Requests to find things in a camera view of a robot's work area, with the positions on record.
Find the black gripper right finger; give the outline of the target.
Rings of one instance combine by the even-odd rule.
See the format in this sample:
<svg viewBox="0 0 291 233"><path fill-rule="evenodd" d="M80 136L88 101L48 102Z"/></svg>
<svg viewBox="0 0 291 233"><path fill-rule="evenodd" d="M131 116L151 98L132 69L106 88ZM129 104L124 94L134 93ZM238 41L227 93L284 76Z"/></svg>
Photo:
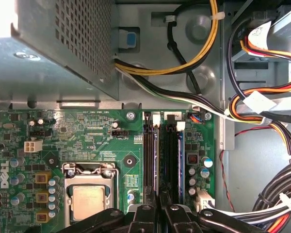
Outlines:
<svg viewBox="0 0 291 233"><path fill-rule="evenodd" d="M194 215L185 205L173 203L169 191L159 191L164 222L169 233L264 233L256 226L219 211L204 209Z"/></svg>

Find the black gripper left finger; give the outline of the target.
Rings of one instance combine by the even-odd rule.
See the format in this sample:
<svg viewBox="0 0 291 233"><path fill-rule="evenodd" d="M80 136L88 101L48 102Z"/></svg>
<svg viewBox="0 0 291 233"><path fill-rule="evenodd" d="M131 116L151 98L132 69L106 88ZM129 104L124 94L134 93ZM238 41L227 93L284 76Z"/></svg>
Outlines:
<svg viewBox="0 0 291 233"><path fill-rule="evenodd" d="M66 227L61 233L155 233L157 196L152 186L144 187L144 203L134 204L125 214L116 208L103 210Z"/></svg>

